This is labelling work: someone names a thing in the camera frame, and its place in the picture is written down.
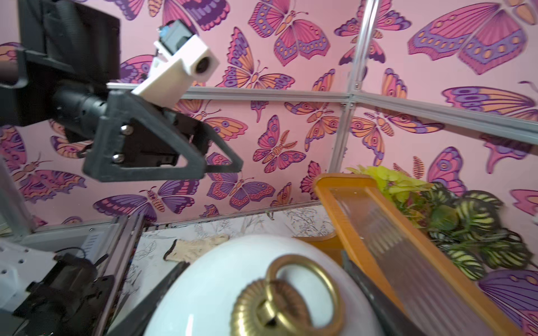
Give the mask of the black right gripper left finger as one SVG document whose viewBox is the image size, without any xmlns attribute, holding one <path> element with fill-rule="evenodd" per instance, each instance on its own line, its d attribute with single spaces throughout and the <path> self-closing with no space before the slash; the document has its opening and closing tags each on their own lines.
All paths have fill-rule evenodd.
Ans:
<svg viewBox="0 0 538 336">
<path fill-rule="evenodd" d="M 188 262 L 178 263 L 161 282 L 141 301 L 112 331 L 111 336 L 143 335 L 152 315 L 172 284 L 190 266 Z"/>
</svg>

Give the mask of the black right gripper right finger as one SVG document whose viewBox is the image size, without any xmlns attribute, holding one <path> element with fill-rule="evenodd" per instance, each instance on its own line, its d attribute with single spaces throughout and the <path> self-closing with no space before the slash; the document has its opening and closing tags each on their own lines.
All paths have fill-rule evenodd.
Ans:
<svg viewBox="0 0 538 336">
<path fill-rule="evenodd" d="M 351 276 L 373 309 L 385 335 L 420 335 L 420 329 L 389 299 L 375 283 L 350 259 L 341 252 L 343 269 Z"/>
</svg>

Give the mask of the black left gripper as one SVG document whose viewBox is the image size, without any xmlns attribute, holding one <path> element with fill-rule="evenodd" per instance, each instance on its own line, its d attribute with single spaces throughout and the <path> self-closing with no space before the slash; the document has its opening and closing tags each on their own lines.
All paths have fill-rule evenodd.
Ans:
<svg viewBox="0 0 538 336">
<path fill-rule="evenodd" d="M 202 179 L 244 165 L 212 126 L 125 90 L 59 89 L 52 104 L 69 136 L 92 141 L 83 171 L 100 182 Z"/>
</svg>

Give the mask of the white tea canister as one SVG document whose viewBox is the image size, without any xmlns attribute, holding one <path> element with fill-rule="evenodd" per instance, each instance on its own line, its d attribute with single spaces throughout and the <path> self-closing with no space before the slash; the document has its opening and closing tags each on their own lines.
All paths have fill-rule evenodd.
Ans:
<svg viewBox="0 0 538 336">
<path fill-rule="evenodd" d="M 147 335 L 381 335 L 366 296 L 332 258 L 299 239 L 225 242 L 171 285 Z"/>
</svg>

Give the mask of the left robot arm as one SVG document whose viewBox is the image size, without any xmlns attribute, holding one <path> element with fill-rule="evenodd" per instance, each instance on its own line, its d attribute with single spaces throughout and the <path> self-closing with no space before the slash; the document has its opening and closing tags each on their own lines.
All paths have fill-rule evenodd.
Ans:
<svg viewBox="0 0 538 336">
<path fill-rule="evenodd" d="M 183 20 L 159 29 L 149 74 L 120 89 L 120 21 L 73 1 L 20 1 L 21 47 L 1 65 L 1 124 L 53 119 L 91 141 L 83 171 L 101 182 L 238 173 L 242 159 L 202 121 L 175 111 L 218 62 Z"/>
</svg>

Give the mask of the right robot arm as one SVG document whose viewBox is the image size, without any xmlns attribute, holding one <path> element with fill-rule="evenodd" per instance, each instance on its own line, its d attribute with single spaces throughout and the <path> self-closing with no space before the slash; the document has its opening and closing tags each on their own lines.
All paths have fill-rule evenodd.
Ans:
<svg viewBox="0 0 538 336">
<path fill-rule="evenodd" d="M 195 246 L 113 335 L 419 335 L 354 264 L 301 240 Z M 1 334 L 106 335 L 119 281 L 71 255 L 1 242 Z"/>
</svg>

